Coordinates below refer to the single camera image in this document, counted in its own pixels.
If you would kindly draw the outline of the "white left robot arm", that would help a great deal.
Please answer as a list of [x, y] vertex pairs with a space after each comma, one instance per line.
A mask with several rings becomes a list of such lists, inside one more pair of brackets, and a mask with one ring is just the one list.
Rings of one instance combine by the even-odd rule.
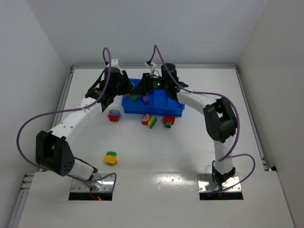
[[70, 176], [85, 182], [91, 181], [98, 171], [81, 159], [75, 158], [71, 145], [80, 132], [97, 115], [103, 112], [118, 95], [131, 92], [133, 85], [127, 72], [106, 67], [98, 80], [88, 89], [75, 111], [48, 132], [36, 136], [36, 163], [60, 176]]

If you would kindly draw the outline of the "green rectangular lego brick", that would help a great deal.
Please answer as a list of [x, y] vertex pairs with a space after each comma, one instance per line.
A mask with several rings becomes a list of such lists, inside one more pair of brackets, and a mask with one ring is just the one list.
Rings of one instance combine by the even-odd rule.
[[139, 95], [132, 95], [129, 97], [130, 102], [134, 102], [140, 99]]

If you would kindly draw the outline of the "purple rectangular lego brick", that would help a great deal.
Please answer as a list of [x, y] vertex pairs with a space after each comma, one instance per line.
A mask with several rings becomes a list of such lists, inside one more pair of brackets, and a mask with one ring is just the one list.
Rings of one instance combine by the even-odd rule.
[[142, 96], [142, 101], [145, 105], [149, 104], [150, 103], [150, 100], [149, 100], [149, 97], [148, 95], [143, 95]]

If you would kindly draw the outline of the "green lego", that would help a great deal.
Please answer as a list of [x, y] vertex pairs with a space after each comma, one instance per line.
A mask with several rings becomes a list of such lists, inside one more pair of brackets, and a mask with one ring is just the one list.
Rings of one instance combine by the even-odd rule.
[[106, 155], [116, 157], [116, 156], [117, 156], [117, 153], [116, 153], [116, 152], [114, 152], [114, 151], [109, 151], [109, 152], [107, 152], [107, 153], [106, 153]]

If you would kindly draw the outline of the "blue divided plastic bin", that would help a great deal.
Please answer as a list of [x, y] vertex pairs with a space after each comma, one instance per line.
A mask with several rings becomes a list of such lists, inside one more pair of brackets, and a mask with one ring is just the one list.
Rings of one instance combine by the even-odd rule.
[[122, 98], [124, 112], [128, 114], [149, 113], [159, 116], [182, 116], [185, 105], [170, 99], [165, 90], [155, 89], [153, 93], [147, 96], [149, 103], [144, 103], [142, 96], [138, 100], [131, 101], [130, 97], [124, 95]]

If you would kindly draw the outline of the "red lego with pink cloud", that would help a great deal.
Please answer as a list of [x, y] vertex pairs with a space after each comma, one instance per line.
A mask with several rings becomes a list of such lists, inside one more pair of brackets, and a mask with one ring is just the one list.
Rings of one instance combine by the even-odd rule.
[[151, 118], [151, 114], [145, 114], [142, 118], [142, 124], [148, 125], [148, 121], [150, 120], [150, 118]]

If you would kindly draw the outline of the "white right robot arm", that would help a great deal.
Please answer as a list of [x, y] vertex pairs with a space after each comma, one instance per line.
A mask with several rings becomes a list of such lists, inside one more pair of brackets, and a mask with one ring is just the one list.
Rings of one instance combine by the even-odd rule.
[[131, 94], [147, 95], [155, 90], [166, 91], [171, 100], [191, 107], [204, 116], [207, 133], [215, 148], [212, 178], [221, 188], [236, 173], [231, 155], [238, 139], [239, 118], [235, 106], [223, 95], [215, 99], [211, 97], [211, 93], [189, 90], [187, 84], [179, 81], [176, 66], [171, 63], [161, 66], [159, 77], [144, 73]]

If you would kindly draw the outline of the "red lego with purple flower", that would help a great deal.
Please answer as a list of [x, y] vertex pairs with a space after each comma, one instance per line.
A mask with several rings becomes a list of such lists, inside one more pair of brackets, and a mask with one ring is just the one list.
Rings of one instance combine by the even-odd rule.
[[120, 120], [121, 114], [118, 110], [111, 109], [108, 114], [108, 118], [111, 122], [118, 122]]

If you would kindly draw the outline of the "red lego block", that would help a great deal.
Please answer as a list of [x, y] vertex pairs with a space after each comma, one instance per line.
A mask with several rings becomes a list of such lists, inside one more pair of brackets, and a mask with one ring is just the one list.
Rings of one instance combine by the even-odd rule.
[[176, 118], [175, 118], [174, 116], [165, 115], [165, 116], [163, 117], [163, 122], [164, 122], [164, 124], [166, 124], [166, 123], [171, 123], [171, 125], [174, 125], [175, 119], [176, 119]]

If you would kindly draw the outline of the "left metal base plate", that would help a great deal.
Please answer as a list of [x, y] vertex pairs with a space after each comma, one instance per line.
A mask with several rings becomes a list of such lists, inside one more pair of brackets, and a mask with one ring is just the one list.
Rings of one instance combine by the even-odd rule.
[[116, 173], [96, 173], [92, 180], [87, 183], [78, 180], [72, 180], [70, 192], [73, 193], [110, 193], [114, 190], [116, 184]]

